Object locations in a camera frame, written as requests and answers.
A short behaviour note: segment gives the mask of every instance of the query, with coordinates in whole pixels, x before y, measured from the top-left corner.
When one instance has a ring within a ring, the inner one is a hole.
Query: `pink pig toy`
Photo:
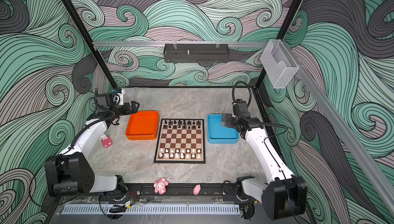
[[[168,181],[166,181],[165,178],[161,178],[159,181],[156,181],[156,183],[153,184],[153,186],[155,187],[155,193],[165,193],[166,185],[168,185]]]
[[[194,195],[198,195],[201,191],[201,186],[200,185],[196,185],[193,189],[193,194]]]

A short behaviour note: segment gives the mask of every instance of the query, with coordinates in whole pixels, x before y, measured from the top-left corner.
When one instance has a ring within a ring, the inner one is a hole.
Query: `wave pattern wallpaper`
[[[276,38],[290,0],[71,0],[92,39],[267,41]],[[228,63],[165,63],[163,48],[102,47],[120,86],[254,85],[259,48],[232,48]]]
[[[79,76],[90,62],[91,69]],[[0,222],[43,223],[47,157],[66,147],[109,90],[60,0],[0,0]]]
[[[285,40],[394,183],[394,0],[303,0]],[[287,165],[308,182],[319,224],[394,223],[345,144],[296,75],[268,78],[262,98]]]

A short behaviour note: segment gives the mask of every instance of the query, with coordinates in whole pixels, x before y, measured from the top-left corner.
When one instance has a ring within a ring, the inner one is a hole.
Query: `black metal frame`
[[[105,64],[100,51],[98,51],[97,49],[94,48],[94,46],[92,44],[93,40],[90,37],[89,32],[86,30],[84,24],[82,23],[82,20],[79,17],[78,13],[76,12],[71,0],[61,0],[61,1],[63,3],[64,7],[66,8],[66,10],[68,11],[71,19],[74,21],[80,34],[82,35],[82,38],[85,40],[87,46],[89,47],[90,51],[92,52],[93,57],[96,59],[98,65],[101,67],[106,78],[110,82],[112,88],[117,88],[118,86],[115,82],[115,79],[113,78],[110,70],[108,69],[107,65]]]

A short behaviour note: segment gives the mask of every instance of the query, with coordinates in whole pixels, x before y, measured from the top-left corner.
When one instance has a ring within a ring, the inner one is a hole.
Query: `black cable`
[[[96,107],[99,107],[100,109],[102,109],[102,110],[104,110],[104,111],[111,112],[112,115],[109,116],[109,117],[100,118],[100,119],[98,119],[98,120],[96,120],[96,121],[94,121],[94,122],[92,122],[92,123],[89,123],[88,125],[85,125],[85,126],[81,129],[81,131],[79,131],[79,132],[75,135],[75,137],[74,137],[74,139],[72,140],[72,142],[71,142],[69,148],[73,148],[73,147],[74,147],[74,145],[75,145],[76,141],[78,140],[78,138],[79,138],[79,137],[82,135],[82,133],[85,132],[88,128],[90,128],[90,127],[93,126],[94,124],[97,124],[97,123],[99,123],[99,122],[103,122],[103,121],[106,121],[106,120],[109,120],[109,119],[112,119],[112,118],[115,117],[115,112],[112,111],[112,110],[110,110],[110,109],[107,109],[107,108],[104,108],[104,107],[100,106],[100,105],[97,103],[97,99],[96,99],[96,98],[95,98],[95,104],[96,104]]]
[[[231,90],[231,96],[233,97],[233,103],[236,103],[236,99],[235,99],[235,88],[238,86],[238,83],[240,83],[240,84],[244,84],[244,86],[246,86],[247,87],[247,89],[248,89],[248,91],[249,91],[249,101],[248,101],[248,103],[247,103],[247,107],[249,108],[249,105],[250,105],[250,102],[252,101],[252,88],[248,85],[248,84],[246,84],[245,82],[243,82],[243,81],[237,81],[234,85],[233,85],[233,89]]]

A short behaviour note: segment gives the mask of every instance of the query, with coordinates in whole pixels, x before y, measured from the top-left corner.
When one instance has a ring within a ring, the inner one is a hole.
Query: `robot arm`
[[[272,220],[303,214],[307,198],[305,180],[295,177],[285,165],[273,148],[264,123],[250,117],[245,101],[237,99],[233,103],[233,114],[223,114],[222,126],[237,129],[253,148],[267,177],[268,186],[253,177],[237,179],[240,195],[261,202]]]
[[[74,143],[59,155],[49,157],[45,163],[48,192],[51,196],[81,193],[125,191],[121,176],[101,176],[93,172],[87,158],[99,138],[112,121],[121,115],[137,113],[139,103],[123,103],[124,90],[116,93],[96,94],[97,111],[89,116],[82,133]]]

